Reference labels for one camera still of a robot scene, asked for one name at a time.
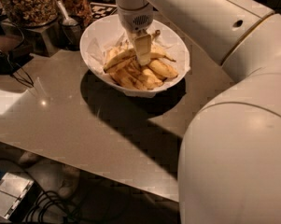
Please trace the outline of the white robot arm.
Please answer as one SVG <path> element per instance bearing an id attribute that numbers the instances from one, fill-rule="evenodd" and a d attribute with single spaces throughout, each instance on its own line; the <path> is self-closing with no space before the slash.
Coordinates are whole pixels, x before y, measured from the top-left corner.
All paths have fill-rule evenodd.
<path id="1" fill-rule="evenodd" d="M 152 5 L 235 82 L 179 151 L 182 224 L 281 224 L 281 15 L 253 0 L 116 0 L 126 28 Z"/>

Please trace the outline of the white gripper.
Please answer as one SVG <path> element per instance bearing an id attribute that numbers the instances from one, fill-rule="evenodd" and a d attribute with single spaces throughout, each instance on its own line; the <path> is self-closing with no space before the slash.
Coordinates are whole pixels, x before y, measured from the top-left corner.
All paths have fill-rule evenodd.
<path id="1" fill-rule="evenodd" d="M 147 65 L 151 59 L 151 35 L 147 33 L 153 22 L 153 6 L 146 4 L 137 9 L 118 7 L 119 21 L 128 38 L 133 41 L 137 61 Z"/>

